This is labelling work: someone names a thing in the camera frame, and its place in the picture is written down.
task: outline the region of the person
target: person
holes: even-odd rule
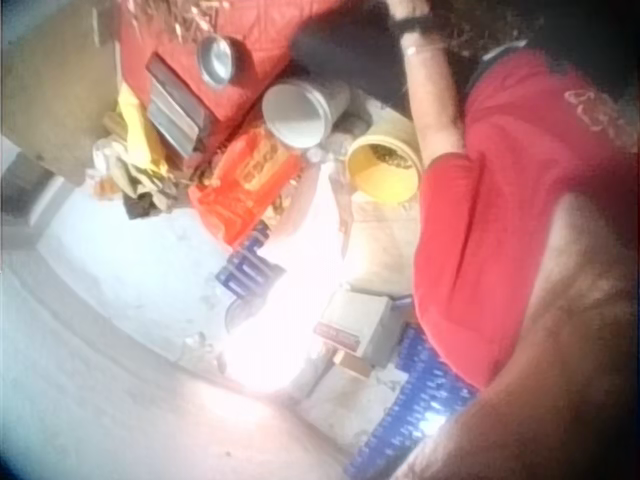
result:
[[[481,390],[393,478],[617,478],[637,398],[637,134],[588,67],[535,39],[483,68],[463,119],[430,3],[387,3],[424,163],[416,310]]]

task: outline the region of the silver pot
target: silver pot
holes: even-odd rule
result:
[[[198,44],[198,67],[202,79],[215,89],[225,87],[236,69],[231,42],[219,35],[206,37]]]

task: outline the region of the hand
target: hand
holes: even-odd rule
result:
[[[391,16],[396,20],[428,15],[431,11],[430,0],[386,0]]]

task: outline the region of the bag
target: bag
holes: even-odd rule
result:
[[[211,185],[192,186],[189,198],[205,227],[236,249],[302,165],[260,124],[229,145]]]

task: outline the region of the yellow bucket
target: yellow bucket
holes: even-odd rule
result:
[[[347,155],[351,183],[374,200],[398,204],[420,187],[422,162],[413,124],[390,113],[357,139]]]

